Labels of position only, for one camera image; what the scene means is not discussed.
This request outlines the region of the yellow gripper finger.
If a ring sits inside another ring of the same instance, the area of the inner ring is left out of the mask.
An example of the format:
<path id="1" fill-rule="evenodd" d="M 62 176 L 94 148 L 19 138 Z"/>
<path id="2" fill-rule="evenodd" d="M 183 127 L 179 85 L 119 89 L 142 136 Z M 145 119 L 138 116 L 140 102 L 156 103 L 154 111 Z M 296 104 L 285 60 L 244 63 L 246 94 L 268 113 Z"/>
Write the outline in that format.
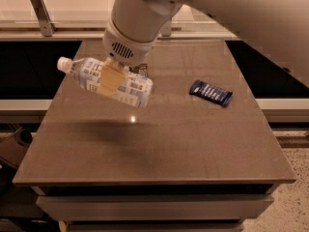
<path id="1" fill-rule="evenodd" d="M 112 58 L 107 58 L 101 67 L 98 92 L 106 97 L 111 97 L 125 79 L 125 66 Z"/>

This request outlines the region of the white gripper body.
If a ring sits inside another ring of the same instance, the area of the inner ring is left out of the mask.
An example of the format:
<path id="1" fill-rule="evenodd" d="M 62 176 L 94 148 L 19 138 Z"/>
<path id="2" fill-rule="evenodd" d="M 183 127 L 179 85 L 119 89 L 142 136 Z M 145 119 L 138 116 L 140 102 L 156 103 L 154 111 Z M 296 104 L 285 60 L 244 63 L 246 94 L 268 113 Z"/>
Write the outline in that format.
<path id="1" fill-rule="evenodd" d="M 138 25 L 133 21 L 125 24 L 110 19 L 103 36 L 103 46 L 107 55 L 127 66 L 142 63 L 155 45 L 158 26 L 154 23 Z"/>

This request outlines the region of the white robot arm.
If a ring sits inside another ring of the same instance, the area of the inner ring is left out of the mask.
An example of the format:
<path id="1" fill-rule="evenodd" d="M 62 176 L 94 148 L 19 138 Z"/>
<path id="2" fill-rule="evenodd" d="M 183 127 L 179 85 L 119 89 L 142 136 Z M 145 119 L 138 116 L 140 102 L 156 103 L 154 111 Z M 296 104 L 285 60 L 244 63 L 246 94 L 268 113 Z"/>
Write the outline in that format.
<path id="1" fill-rule="evenodd" d="M 308 96 L 309 0 L 115 0 L 103 37 L 107 54 L 141 63 L 183 5 L 239 38 L 228 46 L 254 94 Z"/>

